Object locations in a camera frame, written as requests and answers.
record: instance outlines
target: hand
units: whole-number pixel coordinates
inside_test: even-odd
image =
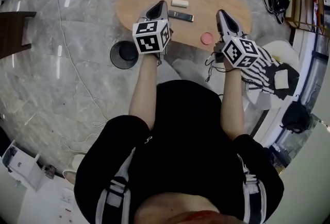
[[[225,65],[226,69],[232,69],[233,68],[232,64],[229,62],[229,60],[226,57],[224,57],[224,59],[223,59],[223,64]]]

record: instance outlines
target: white cable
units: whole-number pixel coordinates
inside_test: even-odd
[[[80,82],[84,85],[84,87],[85,87],[85,89],[87,90],[87,92],[88,92],[89,96],[91,97],[92,101],[94,102],[94,104],[95,104],[95,105],[98,107],[98,109],[100,110],[100,113],[102,114],[103,118],[104,118],[105,120],[108,120],[108,119],[105,117],[105,115],[103,114],[103,112],[102,112],[101,108],[99,107],[99,105],[95,102],[95,100],[94,100],[92,94],[90,93],[90,91],[89,91],[88,88],[86,87],[85,83],[81,80],[81,77],[80,77],[80,74],[79,74],[79,72],[78,72],[78,69],[77,69],[76,65],[74,64],[74,62],[73,62],[73,60],[72,60],[72,57],[71,57],[70,51],[69,51],[68,46],[67,46],[67,41],[65,40],[65,34],[64,34],[64,31],[63,31],[63,28],[62,28],[62,17],[61,17],[61,11],[60,11],[60,3],[59,3],[59,0],[56,0],[56,1],[57,1],[57,8],[58,8],[59,19],[60,19],[60,20],[59,20],[59,21],[60,21],[60,28],[61,28],[61,32],[62,32],[62,35],[63,35],[64,46],[65,46],[65,48],[66,48],[67,51],[68,51],[68,55],[69,55],[70,62],[71,62],[71,64],[73,65],[74,69],[76,70],[76,73],[77,73],[77,76],[78,76]],[[106,124],[106,123],[92,122],[92,126],[93,126],[93,127],[100,127],[100,126],[102,126],[102,125],[104,125],[104,124]],[[71,138],[69,138],[69,137],[67,137],[67,136],[62,136],[62,137],[60,138],[60,147],[63,149],[63,146],[62,146],[62,142],[63,142],[64,146],[67,147],[67,150],[66,150],[66,151],[71,151],[71,152],[83,152],[83,153],[86,153],[86,152],[84,152],[84,151],[76,151],[76,150],[71,149],[70,146],[68,145],[68,143],[67,143],[65,140],[63,140],[63,139],[69,139],[70,141],[72,141],[72,142],[75,143],[75,144],[83,144],[83,143],[85,143],[85,142],[89,139],[90,136],[92,136],[92,135],[94,135],[94,134],[99,134],[99,133],[92,133],[92,134],[88,135],[87,138],[86,138],[83,142],[75,142],[74,140],[72,140]]]
[[[85,152],[85,151],[76,151],[76,150],[71,149],[71,147],[68,145],[68,143],[67,143],[66,141],[62,141],[62,139],[68,139],[68,140],[70,140],[71,142],[73,142],[73,143],[75,143],[75,144],[83,144],[83,143],[85,143],[85,142],[89,139],[90,136],[92,136],[92,135],[94,135],[94,134],[99,135],[99,133],[91,133],[91,134],[88,135],[87,138],[86,138],[84,141],[82,141],[82,142],[76,142],[76,141],[72,140],[70,137],[67,137],[67,136],[61,136],[61,138],[60,138],[60,146],[61,146],[61,148],[62,148],[64,151],[67,151],[67,152],[71,151],[71,152],[84,152],[84,153],[87,153],[87,152]]]

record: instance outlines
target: wire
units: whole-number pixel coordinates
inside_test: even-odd
[[[280,12],[280,13],[274,11],[274,9],[273,9],[273,7],[274,7],[274,0],[270,0],[270,2],[271,2],[270,5],[269,5],[269,3],[267,4],[267,2],[269,2],[269,0],[268,0],[268,1],[266,1],[266,0],[262,0],[262,2],[263,2],[263,5],[265,6],[266,10],[267,10],[270,14],[272,14],[272,15],[275,16],[276,21],[277,21],[279,24],[282,24],[282,23],[284,22],[284,11],[283,11],[283,12]]]
[[[67,151],[67,152],[71,151],[71,152],[83,152],[83,153],[87,153],[87,152],[85,152],[85,151],[76,151],[76,150],[73,150],[73,149],[68,145],[68,143],[67,143],[66,141],[63,141],[63,139],[68,139],[68,140],[70,140],[71,142],[73,142],[73,143],[75,143],[75,144],[83,144],[83,143],[85,143],[85,142],[89,139],[89,137],[92,136],[92,135],[99,135],[99,133],[91,133],[91,134],[88,135],[87,138],[86,138],[84,141],[82,141],[82,142],[76,142],[76,141],[72,140],[70,137],[67,137],[67,136],[61,136],[61,138],[60,138],[60,146],[61,146],[61,148],[62,148],[64,151]]]
[[[65,48],[66,48],[67,51],[68,51],[69,60],[70,60],[71,64],[73,65],[74,69],[76,70],[76,73],[77,73],[78,79],[79,79],[80,82],[84,85],[84,87],[85,87],[85,89],[87,90],[87,92],[88,92],[89,96],[91,97],[92,101],[93,101],[94,104],[98,107],[98,109],[99,109],[100,113],[102,114],[103,118],[104,118],[106,121],[108,121],[108,119],[106,118],[106,116],[103,114],[103,112],[102,112],[100,106],[96,103],[96,101],[94,100],[92,94],[90,93],[90,91],[89,91],[88,88],[86,87],[85,83],[82,81],[82,79],[81,79],[81,77],[80,77],[80,74],[79,74],[79,72],[78,72],[78,69],[77,69],[76,65],[74,64],[74,62],[73,62],[73,60],[72,60],[72,56],[71,56],[71,53],[70,53],[70,51],[69,51],[69,49],[68,49],[67,41],[66,41],[66,39],[65,39],[65,34],[64,34],[64,31],[63,31],[63,28],[62,28],[62,16],[61,16],[61,11],[60,11],[60,3],[59,3],[59,0],[56,0],[56,1],[57,1],[57,8],[58,8],[58,14],[59,14],[60,28],[61,28],[61,32],[62,32],[62,35],[63,35],[63,42],[64,42],[64,46],[65,46]],[[93,126],[93,127],[96,127],[96,128],[97,128],[97,127],[100,127],[100,126],[102,126],[102,125],[105,125],[105,124],[106,124],[106,122],[105,122],[105,123],[92,122],[92,126]],[[76,141],[74,141],[73,139],[71,139],[70,137],[67,137],[67,136],[64,136],[64,135],[63,135],[63,136],[61,136],[61,138],[60,138],[60,147],[63,149],[63,146],[62,146],[62,143],[63,143],[64,146],[67,148],[67,150],[63,149],[63,150],[65,150],[65,151],[71,151],[71,152],[83,152],[83,153],[86,153],[86,152],[84,152],[84,151],[73,150],[73,149],[68,145],[68,143],[66,142],[66,140],[64,140],[64,139],[68,139],[68,140],[70,140],[71,142],[73,142],[73,143],[75,143],[75,144],[83,144],[83,143],[85,143],[85,142],[89,139],[90,136],[92,136],[92,135],[94,135],[94,134],[98,134],[98,135],[99,135],[99,133],[92,133],[92,134],[88,135],[87,138],[86,138],[84,141],[82,141],[82,142],[76,142]]]
[[[205,65],[206,66],[210,66],[210,68],[208,69],[208,76],[207,76],[207,78],[205,79],[205,81],[206,82],[209,82],[210,81],[210,79],[211,79],[211,76],[212,76],[212,70],[215,68],[216,69],[216,71],[218,71],[218,72],[221,72],[221,73],[227,73],[227,72],[230,72],[230,71],[233,71],[233,70],[235,70],[236,68],[231,68],[231,69],[226,69],[226,68],[224,68],[224,67],[217,67],[217,66],[213,66],[213,63],[214,63],[214,59],[213,60],[211,60],[209,63],[207,62],[210,58],[211,58],[211,56],[214,54],[215,52],[212,52],[212,54],[205,60]]]

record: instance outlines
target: wooden shelf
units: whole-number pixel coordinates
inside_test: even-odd
[[[328,36],[324,25],[324,0],[318,1],[318,12],[314,20],[314,0],[291,0],[289,8],[285,13],[285,21],[293,28],[317,32],[320,35]]]

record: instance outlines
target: white box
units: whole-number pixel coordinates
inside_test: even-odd
[[[168,20],[133,24],[133,39],[139,54],[162,52],[170,38]]]
[[[222,53],[237,68],[249,68],[261,56],[254,41],[238,37],[231,37]]]

